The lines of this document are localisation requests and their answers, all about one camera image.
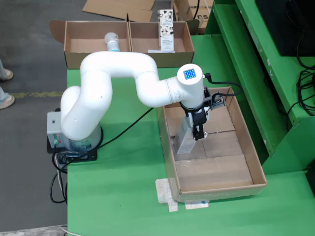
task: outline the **gray floor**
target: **gray floor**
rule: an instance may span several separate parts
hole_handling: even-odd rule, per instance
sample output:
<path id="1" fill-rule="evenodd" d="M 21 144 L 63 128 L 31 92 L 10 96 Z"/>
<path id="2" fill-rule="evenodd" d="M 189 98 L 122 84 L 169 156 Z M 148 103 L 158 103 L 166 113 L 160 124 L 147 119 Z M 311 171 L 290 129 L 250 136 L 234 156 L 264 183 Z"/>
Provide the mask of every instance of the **gray floor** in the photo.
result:
<path id="1" fill-rule="evenodd" d="M 0 58 L 14 72 L 1 87 L 17 96 L 12 107 L 0 111 L 0 232 L 66 224 L 66 205 L 49 198 L 55 170 L 46 153 L 46 116 L 60 106 L 66 66 L 48 22 L 117 20 L 82 12 L 85 2 L 0 0 Z M 153 11 L 169 6 L 170 0 L 159 0 Z M 55 198 L 61 198 L 59 191 Z"/>

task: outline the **sneaker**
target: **sneaker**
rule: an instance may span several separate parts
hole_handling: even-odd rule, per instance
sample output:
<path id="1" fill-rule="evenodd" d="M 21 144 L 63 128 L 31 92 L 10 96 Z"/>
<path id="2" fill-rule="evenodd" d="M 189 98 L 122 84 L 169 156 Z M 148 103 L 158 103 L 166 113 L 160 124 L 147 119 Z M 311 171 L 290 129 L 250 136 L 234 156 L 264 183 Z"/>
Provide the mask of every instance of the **sneaker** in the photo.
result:
<path id="1" fill-rule="evenodd" d="M 13 72 L 12 71 L 10 71 L 8 69 L 4 69 L 4 71 L 5 71 L 5 74 L 6 74 L 6 79 L 4 79 L 4 80 L 10 80 L 10 79 L 13 78 Z"/>
<path id="2" fill-rule="evenodd" d="M 11 106 L 14 102 L 15 102 L 15 98 L 9 95 L 9 97 L 5 100 L 5 102 L 2 103 L 2 105 L 0 105 L 0 110 Z"/>

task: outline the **black monitor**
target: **black monitor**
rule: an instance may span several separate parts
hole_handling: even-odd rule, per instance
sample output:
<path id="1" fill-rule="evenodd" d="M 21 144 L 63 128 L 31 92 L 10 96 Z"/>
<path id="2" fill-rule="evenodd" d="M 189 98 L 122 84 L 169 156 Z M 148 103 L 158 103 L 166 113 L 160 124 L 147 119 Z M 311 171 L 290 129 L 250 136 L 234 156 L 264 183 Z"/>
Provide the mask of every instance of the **black monitor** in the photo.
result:
<path id="1" fill-rule="evenodd" d="M 280 55 L 315 56 L 315 0 L 256 0 Z"/>

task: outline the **black wires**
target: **black wires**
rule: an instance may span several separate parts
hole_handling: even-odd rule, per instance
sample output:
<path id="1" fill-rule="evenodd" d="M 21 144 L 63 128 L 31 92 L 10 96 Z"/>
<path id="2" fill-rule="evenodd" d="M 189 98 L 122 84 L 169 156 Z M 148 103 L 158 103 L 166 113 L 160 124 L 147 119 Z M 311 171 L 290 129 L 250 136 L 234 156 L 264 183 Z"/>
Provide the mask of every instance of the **black wires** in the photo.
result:
<path id="1" fill-rule="evenodd" d="M 199 5 L 200 5 L 200 0 L 198 0 L 196 13 L 195 13 L 195 15 L 193 16 L 193 19 L 196 19 L 196 16 L 197 16 L 197 13 L 198 13 L 198 10 L 199 10 Z"/>
<path id="2" fill-rule="evenodd" d="M 102 148 L 102 147 L 104 147 L 104 146 L 106 146 L 106 145 L 108 145 L 108 144 L 110 144 L 111 142 L 115 141 L 116 139 L 118 139 L 120 136 L 122 136 L 124 133 L 126 133 L 130 128 L 132 128 L 135 124 L 137 124 L 144 116 L 146 116 L 146 115 L 147 115 L 150 111 L 152 111 L 152 110 L 153 110 L 153 108 L 150 108 L 149 110 L 147 110 L 142 116 L 140 116 L 140 117 L 139 117 L 134 123 L 132 123 L 127 129 L 125 129 L 123 132 L 121 132 L 121 133 L 120 133 L 119 135 L 117 135 L 115 138 L 113 138 L 113 139 L 107 141 L 106 143 L 100 145 L 100 146 L 97 148 L 97 150 L 100 149 L 100 148 Z M 58 164 L 56 163 L 56 162 L 58 162 L 58 161 L 57 161 L 57 159 L 55 158 L 55 155 L 56 155 L 56 152 L 54 152 L 53 155 L 52 155 L 52 162 L 53 162 L 53 165 L 55 166 L 55 168 L 57 169 L 57 173 L 54 175 L 53 180 L 52 180 L 52 182 L 51 182 L 51 184 L 50 184 L 50 191 L 49 191 L 49 193 L 50 193 L 50 199 L 51 199 L 51 201 L 54 202 L 54 203 L 58 203 L 58 204 L 59 204 L 59 203 L 64 203 L 64 202 L 65 202 L 65 203 L 67 204 L 67 186 L 68 186 L 68 183 L 66 183 L 66 184 L 65 184 L 65 188 L 63 188 L 63 180 L 62 180 L 62 177 L 61 177 L 61 173 L 67 174 L 67 171 L 65 170 L 66 167 L 67 167 L 68 165 L 70 165 L 71 163 L 74 163 L 74 162 L 80 160 L 81 158 L 85 157 L 87 154 L 85 153 L 85 154 L 83 154 L 83 155 L 81 155 L 81 156 L 79 156 L 79 157 L 77 157 L 77 158 L 75 158 L 75 159 L 70 160 L 68 163 L 66 163 L 66 164 L 65 164 L 64 166 L 62 166 L 61 168 L 59 168 L 59 167 L 58 167 Z M 53 195 L 52 195 L 53 185 L 54 185 L 54 182 L 55 182 L 55 180 L 56 180 L 57 177 L 59 178 L 58 181 L 59 181 L 59 183 L 60 183 L 60 189 L 61 189 L 62 194 L 63 194 L 63 200 L 62 200 L 62 201 L 55 201 L 55 200 L 53 199 Z"/>
<path id="3" fill-rule="evenodd" d="M 223 81 L 223 82 L 214 82 L 212 81 L 212 78 L 211 78 L 211 74 L 210 73 L 206 73 L 205 74 L 205 78 L 207 78 L 208 82 L 210 84 L 213 84 L 213 85 L 224 85 L 224 84 L 231 84 L 231 85 L 236 85 L 237 87 L 240 88 L 240 90 L 236 93 L 221 93 L 221 92 L 216 92 L 212 95 L 212 101 L 215 101 L 215 98 L 216 96 L 227 96 L 227 97 L 232 97 L 232 96 L 237 96 L 239 95 L 242 91 L 243 91 L 243 87 L 236 83 L 236 82 L 232 82 L 232 81 Z"/>
<path id="4" fill-rule="evenodd" d="M 54 177 L 53 177 L 53 180 L 51 181 L 51 184 L 50 184 L 50 191 L 49 191 L 49 196 L 50 196 L 50 200 L 53 202 L 53 203 L 64 203 L 65 200 L 62 200 L 62 201 L 55 201 L 54 198 L 53 198 L 53 185 L 54 185 L 54 182 L 55 182 L 55 179 L 57 177 L 58 173 L 55 173 Z"/>
<path id="5" fill-rule="evenodd" d="M 303 42 L 303 40 L 305 39 L 305 32 L 304 30 L 299 27 L 296 23 L 294 23 L 294 21 L 290 18 L 289 14 L 288 14 L 288 3 L 286 4 L 286 16 L 288 17 L 288 19 L 291 21 L 291 23 L 299 30 L 303 33 L 303 36 L 301 37 L 301 39 L 299 40 L 297 46 L 296 46 L 296 58 L 298 60 L 298 62 L 300 63 L 300 65 L 304 68 L 304 70 L 302 70 L 299 74 L 299 78 L 298 81 L 296 83 L 296 88 L 297 88 L 297 97 L 298 97 L 298 101 L 295 102 L 290 109 L 288 110 L 287 114 L 286 114 L 286 127 L 287 130 L 289 131 L 289 127 L 288 127 L 288 121 L 289 121 L 289 113 L 291 112 L 292 108 L 296 105 L 299 104 L 299 106 L 301 108 L 303 108 L 307 114 L 309 114 L 310 116 L 314 116 L 315 115 L 315 106 L 312 105 L 308 105 L 306 104 L 305 101 L 309 100 L 310 98 L 315 96 L 315 65 L 313 66 L 308 66 L 305 65 L 299 55 L 299 48 L 301 43 Z M 314 89 L 314 94 L 307 97 L 307 98 L 303 98 L 302 92 L 306 89 Z"/>

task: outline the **blue led matrix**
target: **blue led matrix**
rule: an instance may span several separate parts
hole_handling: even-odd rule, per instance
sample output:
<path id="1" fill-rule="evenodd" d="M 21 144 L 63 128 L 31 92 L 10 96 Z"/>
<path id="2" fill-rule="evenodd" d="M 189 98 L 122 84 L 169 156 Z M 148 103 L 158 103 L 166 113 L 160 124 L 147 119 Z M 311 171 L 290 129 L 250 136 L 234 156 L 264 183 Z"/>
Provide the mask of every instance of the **blue led matrix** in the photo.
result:
<path id="1" fill-rule="evenodd" d="M 191 78 L 195 78 L 196 77 L 196 73 L 194 69 L 190 69 L 190 70 L 185 70 L 184 71 L 184 75 L 185 75 L 185 79 L 189 80 Z"/>

